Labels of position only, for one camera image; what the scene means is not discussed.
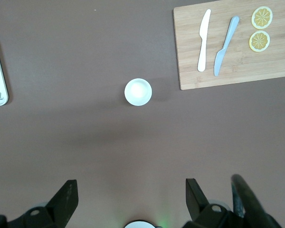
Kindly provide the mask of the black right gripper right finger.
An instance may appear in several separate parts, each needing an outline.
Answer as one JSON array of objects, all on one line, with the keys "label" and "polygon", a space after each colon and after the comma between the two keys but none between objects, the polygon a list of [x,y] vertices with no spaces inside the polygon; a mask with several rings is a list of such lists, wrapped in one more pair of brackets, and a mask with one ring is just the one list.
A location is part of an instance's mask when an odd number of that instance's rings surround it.
[{"label": "black right gripper right finger", "polygon": [[197,181],[186,179],[186,205],[191,220],[185,228],[229,228],[230,212],[218,203],[210,203]]}]

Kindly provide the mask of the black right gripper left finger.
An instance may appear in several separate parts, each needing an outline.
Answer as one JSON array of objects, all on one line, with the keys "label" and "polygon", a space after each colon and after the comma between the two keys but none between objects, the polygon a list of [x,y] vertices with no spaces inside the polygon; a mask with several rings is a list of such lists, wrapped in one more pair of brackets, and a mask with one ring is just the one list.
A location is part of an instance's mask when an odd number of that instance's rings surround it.
[{"label": "black right gripper left finger", "polygon": [[26,228],[64,228],[78,206],[77,180],[68,180],[45,205],[23,216]]}]

